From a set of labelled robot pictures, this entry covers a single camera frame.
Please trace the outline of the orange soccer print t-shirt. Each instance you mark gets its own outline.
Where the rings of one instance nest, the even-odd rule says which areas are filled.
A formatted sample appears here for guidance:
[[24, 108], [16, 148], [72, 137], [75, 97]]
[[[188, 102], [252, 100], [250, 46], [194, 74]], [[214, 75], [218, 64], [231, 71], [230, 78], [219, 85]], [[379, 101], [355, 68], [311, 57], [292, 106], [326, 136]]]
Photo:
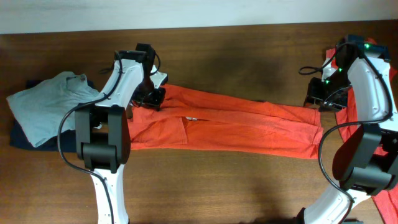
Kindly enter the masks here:
[[238, 151], [316, 159], [323, 135], [314, 109], [166, 85], [160, 110], [132, 109], [131, 148]]

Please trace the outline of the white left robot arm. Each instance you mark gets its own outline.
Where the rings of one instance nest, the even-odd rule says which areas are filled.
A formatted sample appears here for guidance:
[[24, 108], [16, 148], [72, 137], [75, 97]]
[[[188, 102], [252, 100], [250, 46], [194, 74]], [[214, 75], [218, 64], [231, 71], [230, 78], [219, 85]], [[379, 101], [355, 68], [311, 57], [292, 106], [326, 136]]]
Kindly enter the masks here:
[[121, 50], [97, 100], [75, 111], [76, 152], [95, 188], [98, 223], [129, 223], [123, 174], [131, 137], [127, 110], [131, 106], [159, 110], [167, 75], [150, 46]]

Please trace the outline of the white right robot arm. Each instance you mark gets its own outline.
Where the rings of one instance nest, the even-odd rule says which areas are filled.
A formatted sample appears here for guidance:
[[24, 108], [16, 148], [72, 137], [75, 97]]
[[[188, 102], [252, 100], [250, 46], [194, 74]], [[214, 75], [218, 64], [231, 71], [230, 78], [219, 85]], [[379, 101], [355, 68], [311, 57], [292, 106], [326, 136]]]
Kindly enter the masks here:
[[333, 175], [322, 158], [320, 170], [328, 188], [311, 206], [301, 209], [295, 223], [346, 223], [359, 203], [397, 185], [397, 109], [389, 86], [387, 48], [357, 40], [346, 40], [322, 67], [302, 67], [301, 75], [322, 73], [311, 79], [305, 106], [320, 111], [339, 111], [348, 106], [348, 92], [354, 91], [357, 121], [337, 124], [322, 136], [340, 128], [356, 131], [336, 151]]

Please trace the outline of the red heathered t-shirt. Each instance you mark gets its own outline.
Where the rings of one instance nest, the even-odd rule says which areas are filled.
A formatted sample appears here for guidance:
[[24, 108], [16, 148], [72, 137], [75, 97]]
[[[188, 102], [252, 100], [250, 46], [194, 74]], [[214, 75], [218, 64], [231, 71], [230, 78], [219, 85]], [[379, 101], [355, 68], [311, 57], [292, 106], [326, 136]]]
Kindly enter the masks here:
[[397, 184], [397, 118], [389, 83], [389, 62], [383, 59], [350, 55], [351, 43], [342, 39], [332, 59], [339, 71], [346, 71], [354, 91], [358, 120], [345, 123], [357, 130], [337, 150], [333, 160], [333, 177], [327, 180], [336, 189], [335, 197], [344, 195], [346, 205], [335, 210], [343, 223], [360, 195], [377, 195]]

